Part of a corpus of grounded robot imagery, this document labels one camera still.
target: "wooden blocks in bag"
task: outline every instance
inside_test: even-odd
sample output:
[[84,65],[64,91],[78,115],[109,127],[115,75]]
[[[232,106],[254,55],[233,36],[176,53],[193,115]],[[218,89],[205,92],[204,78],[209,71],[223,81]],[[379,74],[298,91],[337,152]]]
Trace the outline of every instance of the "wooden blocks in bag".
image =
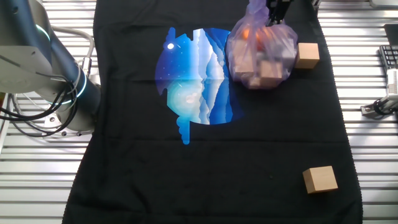
[[303,172],[308,194],[336,190],[337,182],[332,166],[311,168]]
[[233,58],[235,75],[234,81],[240,81],[242,76],[251,77],[254,75],[254,62],[252,52],[246,47],[245,40],[237,40],[233,45]]
[[318,62],[318,44],[298,43],[295,68],[313,69]]

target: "translucent purple bag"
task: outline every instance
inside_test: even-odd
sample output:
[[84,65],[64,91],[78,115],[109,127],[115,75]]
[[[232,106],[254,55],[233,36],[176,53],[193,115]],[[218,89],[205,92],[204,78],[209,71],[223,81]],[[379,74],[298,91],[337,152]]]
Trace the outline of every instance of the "translucent purple bag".
[[266,27],[268,20],[266,0],[250,0],[227,40],[232,78],[249,89],[277,87],[295,65],[297,34],[285,24]]

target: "metal table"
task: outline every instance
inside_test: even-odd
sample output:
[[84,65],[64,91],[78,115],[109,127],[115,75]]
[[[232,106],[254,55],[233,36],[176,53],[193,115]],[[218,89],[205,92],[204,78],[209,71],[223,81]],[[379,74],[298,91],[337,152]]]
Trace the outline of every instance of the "metal table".
[[[44,0],[53,25],[92,34],[95,0]],[[359,107],[386,94],[377,57],[388,44],[382,26],[398,22],[398,11],[373,9],[368,1],[323,1],[318,13],[329,46],[335,80],[356,170],[362,188],[365,224],[398,224],[398,124],[361,116]],[[76,59],[88,42],[58,34]],[[98,64],[96,52],[93,71]],[[35,94],[38,104],[45,105]],[[26,113],[37,113],[21,97]],[[26,131],[33,131],[25,126]],[[89,136],[44,141],[23,136],[13,126],[2,132],[0,153],[0,223],[60,224]]]

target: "black cable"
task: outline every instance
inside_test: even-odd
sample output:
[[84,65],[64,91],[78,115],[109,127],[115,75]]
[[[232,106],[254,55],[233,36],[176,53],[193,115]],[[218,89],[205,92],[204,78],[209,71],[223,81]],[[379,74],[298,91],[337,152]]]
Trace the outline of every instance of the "black cable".
[[[7,58],[7,57],[4,57],[4,56],[0,55],[0,59],[25,70],[25,68],[22,67],[19,63],[15,62],[15,61]],[[0,116],[0,119],[5,119],[5,120],[8,120],[8,121],[33,121],[33,120],[36,120],[36,119],[44,118],[44,117],[54,113],[57,109],[59,109],[59,107],[61,107],[62,103],[65,101],[65,98],[68,95],[67,94],[68,93],[67,92],[68,85],[71,86],[72,89],[74,89],[74,87],[75,87],[72,82],[68,82],[68,80],[65,77],[61,76],[61,75],[46,75],[46,74],[43,74],[43,73],[40,73],[40,72],[36,72],[36,74],[44,76],[44,77],[49,77],[49,78],[61,78],[62,80],[64,80],[67,83],[67,85],[65,86],[63,91],[58,93],[58,95],[55,98],[54,102],[52,103],[51,107],[47,111],[44,111],[41,114],[36,114],[36,115],[33,115],[33,116],[24,116],[24,115],[21,115],[21,114],[15,114],[15,113],[10,112],[9,110],[6,110],[4,108],[0,108],[0,111],[2,111],[3,113],[11,115],[13,117],[16,117],[16,118],[12,118],[12,117],[7,117],[7,116]]]
[[[22,134],[25,134],[26,136],[29,136],[29,137],[33,137],[33,138],[42,138],[42,137],[51,136],[51,135],[56,134],[56,133],[62,131],[63,129],[65,129],[65,128],[71,123],[71,121],[73,120],[73,118],[75,117],[75,115],[76,115],[76,113],[77,113],[77,109],[78,109],[78,107],[77,107],[77,104],[78,104],[77,100],[78,100],[78,99],[77,99],[77,97],[74,97],[73,99],[76,100],[76,102],[75,102],[74,106],[72,107],[71,113],[69,114],[67,120],[66,120],[58,129],[56,129],[55,131],[44,131],[44,130],[38,128],[38,127],[35,127],[33,124],[30,124],[29,122],[24,121],[24,122],[25,122],[26,124],[28,124],[30,127],[32,127],[32,128],[34,128],[34,129],[36,129],[36,130],[38,130],[38,131],[41,131],[41,132],[45,133],[45,134],[30,134],[30,133],[27,133],[27,132],[23,131],[20,127],[18,127],[18,125],[17,125],[14,121],[11,121],[11,123],[15,126],[15,128],[16,128],[18,131],[20,131]],[[7,107],[9,107],[10,100],[12,100],[12,102],[14,103],[14,105],[16,105],[16,102],[15,102],[14,97],[9,97],[9,98],[8,98],[8,101],[7,101]]]
[[[73,100],[71,100],[71,103],[73,104],[72,109],[74,110],[74,108],[77,108],[77,107],[76,107],[77,101],[75,102],[75,100],[77,100],[77,97],[76,97],[75,92],[73,92],[73,94],[72,94],[72,99],[73,99]],[[15,111],[17,112],[17,114],[21,114],[21,112],[19,111],[19,108],[18,108],[18,106],[17,106],[17,103],[16,103],[16,101],[15,101],[15,99],[14,99],[14,97],[13,97],[12,95],[11,95],[11,100],[12,100],[12,104],[14,105],[14,108],[15,108]],[[67,120],[65,121],[65,123],[66,123],[67,125],[70,124],[70,122],[72,121],[72,119],[73,119],[74,116],[75,116],[75,114],[73,113],[73,110],[72,110],[72,112],[69,114]],[[46,134],[55,134],[56,132],[58,132],[58,131],[48,131],[48,130],[40,129],[40,128],[34,126],[34,125],[33,125],[32,123],[30,123],[29,121],[24,121],[24,122],[25,122],[27,125],[29,125],[31,128],[34,128],[35,130],[38,130],[38,131],[43,132],[43,133],[46,133]]]
[[[8,110],[5,110],[4,108],[0,108],[0,111],[4,112],[4,113],[6,113],[6,114],[8,114],[10,116],[13,116],[13,117],[16,117],[16,118],[20,118],[21,121],[27,121],[27,120],[31,120],[32,121],[32,120],[35,120],[35,119],[44,118],[44,117],[50,115],[51,113],[53,113],[54,111],[56,111],[59,107],[61,107],[62,104],[61,103],[57,104],[57,102],[58,102],[58,99],[62,96],[62,94],[66,92],[66,87],[65,87],[65,89],[63,91],[61,91],[57,95],[57,97],[55,98],[55,100],[52,103],[51,107],[48,110],[44,111],[43,113],[36,114],[36,115],[33,115],[33,116],[25,116],[25,115],[21,115],[21,114],[10,112]],[[63,94],[61,102],[65,101],[66,96],[67,96],[66,94]]]
[[390,114],[392,114],[393,112],[396,111],[396,110],[390,109],[388,113],[385,113],[385,112],[383,112],[383,111],[380,110],[379,103],[380,103],[380,100],[376,100],[376,101],[373,103],[374,112],[376,112],[376,113],[379,114],[379,115],[383,115],[383,116],[385,116],[385,115],[390,115]]

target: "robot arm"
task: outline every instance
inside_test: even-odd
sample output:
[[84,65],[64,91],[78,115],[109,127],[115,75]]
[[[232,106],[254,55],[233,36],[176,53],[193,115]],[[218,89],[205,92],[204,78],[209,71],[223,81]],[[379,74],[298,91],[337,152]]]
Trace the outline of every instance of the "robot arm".
[[66,83],[60,78],[69,81],[76,93],[77,112],[68,121],[75,101],[70,94],[56,111],[59,120],[68,121],[67,127],[74,131],[94,129],[101,91],[85,75],[90,72],[91,59],[84,59],[84,69],[78,66],[55,35],[43,5],[37,0],[0,1],[0,33],[0,91],[35,91],[53,103],[65,89]]

